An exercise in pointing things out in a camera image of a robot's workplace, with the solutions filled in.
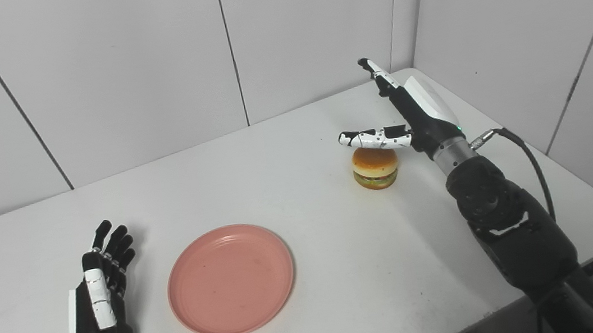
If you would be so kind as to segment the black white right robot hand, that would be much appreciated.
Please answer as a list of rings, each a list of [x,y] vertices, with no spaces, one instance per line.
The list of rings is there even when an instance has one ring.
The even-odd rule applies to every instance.
[[[401,84],[369,58],[359,59],[358,64],[370,73],[378,94],[389,99],[405,123],[382,129],[341,132],[337,137],[340,145],[387,150],[411,147],[434,158],[437,151],[446,148],[447,141],[466,140],[458,118],[434,88],[414,76]]]

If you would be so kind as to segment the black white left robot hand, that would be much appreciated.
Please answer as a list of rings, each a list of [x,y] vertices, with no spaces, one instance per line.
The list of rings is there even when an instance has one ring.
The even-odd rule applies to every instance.
[[[74,333],[134,333],[127,322],[124,296],[127,270],[136,256],[126,226],[104,220],[92,248],[81,257],[83,277],[71,294]]]

